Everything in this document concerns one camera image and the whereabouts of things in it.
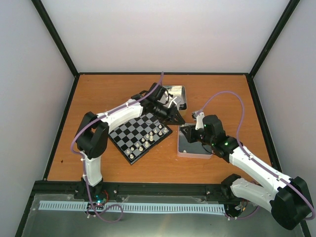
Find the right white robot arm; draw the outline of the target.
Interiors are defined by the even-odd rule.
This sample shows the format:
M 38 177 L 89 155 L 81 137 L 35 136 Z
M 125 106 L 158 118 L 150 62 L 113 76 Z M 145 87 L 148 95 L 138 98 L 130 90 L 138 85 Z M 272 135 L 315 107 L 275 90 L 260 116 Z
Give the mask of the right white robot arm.
M 209 145 L 214 155 L 246 172 L 257 183 L 231 175 L 226 196 L 246 199 L 270 212 L 285 229 L 294 229 L 302 220 L 316 217 L 307 183 L 297 176 L 291 178 L 257 158 L 236 138 L 226 135 L 216 115 L 196 118 L 195 125 L 182 126 L 189 143 Z

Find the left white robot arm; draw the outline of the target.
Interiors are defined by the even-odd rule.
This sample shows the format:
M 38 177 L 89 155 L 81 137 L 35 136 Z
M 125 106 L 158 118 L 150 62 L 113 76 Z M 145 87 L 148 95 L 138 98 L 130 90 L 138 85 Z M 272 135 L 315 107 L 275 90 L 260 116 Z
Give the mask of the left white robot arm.
M 139 118 L 148 113 L 159 122 L 167 125 L 183 125 L 183 117 L 174 102 L 165 106 L 160 99 L 165 93 L 161 83 L 153 83 L 148 91 L 131 96 L 125 103 L 100 114 L 86 113 L 70 149 L 81 156 L 83 162 L 83 180 L 87 183 L 85 192 L 96 199 L 102 195 L 103 181 L 101 174 L 101 156 L 107 148 L 109 134 L 120 125 L 131 119 Z

